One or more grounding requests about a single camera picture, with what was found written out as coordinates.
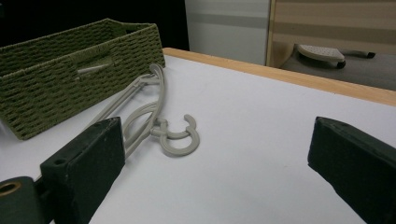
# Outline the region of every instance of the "green woven basket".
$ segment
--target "green woven basket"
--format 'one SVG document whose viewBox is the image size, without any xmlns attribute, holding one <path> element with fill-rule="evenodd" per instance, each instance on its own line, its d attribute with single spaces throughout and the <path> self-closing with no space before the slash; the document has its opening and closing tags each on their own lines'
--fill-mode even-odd
<svg viewBox="0 0 396 224">
<path fill-rule="evenodd" d="M 29 139 L 165 66 L 157 25 L 105 19 L 0 48 L 0 119 Z"/>
</svg>

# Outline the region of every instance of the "wooden table edge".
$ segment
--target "wooden table edge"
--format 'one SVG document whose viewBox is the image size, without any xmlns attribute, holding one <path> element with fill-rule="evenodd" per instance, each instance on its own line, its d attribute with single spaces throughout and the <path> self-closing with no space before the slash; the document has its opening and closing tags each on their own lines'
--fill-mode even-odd
<svg viewBox="0 0 396 224">
<path fill-rule="evenodd" d="M 286 71 L 254 63 L 244 63 L 181 49 L 164 48 L 163 54 L 198 63 L 206 63 L 218 67 L 233 69 L 235 71 L 249 73 L 251 75 L 268 77 L 312 89 L 342 94 L 383 105 L 396 106 L 396 91 L 338 81 L 325 77 L 315 77 L 303 73 Z"/>
</svg>

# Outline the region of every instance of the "white table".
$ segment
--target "white table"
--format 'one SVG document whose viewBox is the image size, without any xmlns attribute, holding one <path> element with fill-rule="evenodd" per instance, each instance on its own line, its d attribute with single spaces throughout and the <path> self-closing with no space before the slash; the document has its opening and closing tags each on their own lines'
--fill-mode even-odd
<svg viewBox="0 0 396 224">
<path fill-rule="evenodd" d="M 307 165 L 314 121 L 338 119 L 396 147 L 396 106 L 172 56 L 165 60 L 160 117 L 181 132 L 184 114 L 191 114 L 201 144 L 187 157 L 169 158 L 150 136 L 127 160 L 92 224 L 364 223 Z M 129 106 L 156 93 L 147 88 Z M 27 141 L 1 124 L 0 180 L 39 176 L 39 164 L 79 134 L 110 98 Z"/>
</svg>

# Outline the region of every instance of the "plastic hanger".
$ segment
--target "plastic hanger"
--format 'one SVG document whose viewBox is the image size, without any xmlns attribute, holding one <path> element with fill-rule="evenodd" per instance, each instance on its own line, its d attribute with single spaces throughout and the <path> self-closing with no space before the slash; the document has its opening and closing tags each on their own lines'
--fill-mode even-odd
<svg viewBox="0 0 396 224">
<path fill-rule="evenodd" d="M 185 156 L 192 153 L 200 144 L 198 132 L 196 132 L 195 119 L 190 115 L 185 115 L 184 119 L 189 123 L 185 132 L 172 133 L 167 130 L 167 120 L 159 119 L 158 115 L 163 107 L 163 99 L 165 95 L 165 78 L 163 68 L 153 63 L 149 66 L 153 74 L 142 75 L 136 78 L 130 85 L 116 96 L 87 126 L 91 126 L 97 121 L 106 119 L 115 109 L 117 109 L 126 99 L 135 95 L 146 85 L 158 84 L 160 85 L 160 96 L 158 101 L 148 103 L 136 109 L 131 115 L 122 123 L 122 133 L 125 145 L 125 158 L 128 158 L 140 143 L 149 135 L 160 138 L 160 144 L 171 156 Z M 143 125 L 135 132 L 130 133 L 131 124 L 139 117 L 150 113 Z M 184 148 L 171 147 L 168 144 L 168 139 L 182 139 L 190 137 L 191 144 Z"/>
</svg>

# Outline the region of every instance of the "basket rim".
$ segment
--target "basket rim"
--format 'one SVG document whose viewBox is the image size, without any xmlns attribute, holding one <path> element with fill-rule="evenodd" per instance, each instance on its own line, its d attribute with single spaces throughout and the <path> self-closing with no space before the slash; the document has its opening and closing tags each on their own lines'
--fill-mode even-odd
<svg viewBox="0 0 396 224">
<path fill-rule="evenodd" d="M 114 20 L 111 20 L 111 19 L 107 18 L 107 19 L 104 19 L 104 20 L 100 20 L 100 21 L 96 21 L 96 22 L 92 22 L 92 23 L 83 25 L 83 26 L 72 28 L 72 29 L 69 29 L 69 30 L 61 31 L 60 33 L 55 33 L 55 34 L 52 34 L 52 35 L 45 35 L 45 36 L 42 36 L 42 37 L 39 37 L 39 38 L 36 38 L 36 39 L 32 39 L 32 40 L 21 42 L 21 43 L 18 43 L 18 44 L 8 45 L 6 47 L 0 48 L 0 50 L 4 49 L 4 48 L 7 48 L 7 47 L 11 47 L 11 46 L 15 47 L 15 46 L 18 46 L 18 45 L 21 45 L 21 44 L 24 44 L 24 43 L 33 42 L 33 41 L 36 41 L 37 39 L 48 38 L 50 36 L 60 35 L 60 34 L 62 34 L 64 32 L 70 32 L 70 31 L 73 31 L 73 30 L 77 30 L 77 29 L 79 29 L 81 27 L 93 25 L 93 24 L 96 24 L 96 23 L 99 23 L 99 22 L 104 22 L 104 21 L 114 21 Z M 43 62 L 43 63 L 38 63 L 38 64 L 32 65 L 30 67 L 22 68 L 22 69 L 19 69 L 17 71 L 5 74 L 3 76 L 0 76 L 0 80 L 7 79 L 7 78 L 12 78 L 12 77 L 16 76 L 17 74 L 24 73 L 24 72 L 29 72 L 29 71 L 35 70 L 37 68 L 40 68 L 40 67 L 48 65 L 48 64 L 61 62 L 63 60 L 67 60 L 67 59 L 73 60 L 73 58 L 72 58 L 73 55 L 77 55 L 77 54 L 84 53 L 84 52 L 95 51 L 96 49 L 102 48 L 102 47 L 104 47 L 106 45 L 109 45 L 112 42 L 116 42 L 116 41 L 119 41 L 119 40 L 123 40 L 123 39 L 129 38 L 129 37 L 134 36 L 134 35 L 138 35 L 139 33 L 142 33 L 142 32 L 144 32 L 144 31 L 146 31 L 148 29 L 153 29 L 153 28 L 157 28 L 158 29 L 158 26 L 157 26 L 156 23 L 129 23 L 129 22 L 120 22 L 120 21 L 114 21 L 114 22 L 118 23 L 120 25 L 123 25 L 123 24 L 128 24 L 128 25 L 142 25 L 143 24 L 143 25 L 145 25 L 146 24 L 146 25 L 148 25 L 148 27 L 145 27 L 143 29 L 137 30 L 135 32 L 132 32 L 132 33 L 129 33 L 129 34 L 126 34 L 126 35 L 115 37 L 113 39 L 107 40 L 107 41 L 105 41 L 103 43 L 100 43 L 98 45 L 94 45 L 94 46 L 91 46 L 91 47 L 87 47 L 85 49 L 77 50 L 75 52 L 72 52 L 72 53 L 69 53 L 69 54 L 65 54 L 65 55 L 63 55 L 61 57 L 54 58 L 54 59 L 48 60 L 48 61 Z"/>
<path fill-rule="evenodd" d="M 128 25 L 156 25 L 156 23 L 152 23 L 152 22 L 123 22 L 123 21 L 115 21 L 115 20 L 112 20 L 110 18 L 105 18 L 105 19 L 102 19 L 102 20 L 99 20 L 99 21 L 94 21 L 94 22 L 83 24 L 83 25 L 80 25 L 80 26 L 77 26 L 77 27 L 73 27 L 73 28 L 70 28 L 70 29 L 62 30 L 60 32 L 53 33 L 53 34 L 50 34 L 50 35 L 42 35 L 42 36 L 39 36 L 37 38 L 33 38 L 33 39 L 30 39 L 30 40 L 22 41 L 20 43 L 6 45 L 6 46 L 3 46 L 3 47 L 0 47 L 0 50 L 9 49 L 9 48 L 15 48 L 15 47 L 19 47 L 19 46 L 24 45 L 24 44 L 29 44 L 29 43 L 35 42 L 37 40 L 47 39 L 47 38 L 51 38 L 51 37 L 57 36 L 57 35 L 63 35 L 65 33 L 73 32 L 73 31 L 79 30 L 81 28 L 86 28 L 86 27 L 89 27 L 89 26 L 93 26 L 95 24 L 102 23 L 102 22 L 105 22 L 105 21 L 110 21 L 110 22 L 113 22 L 113 23 L 117 23 L 119 25 L 123 25 L 123 24 L 128 24 Z"/>
</svg>

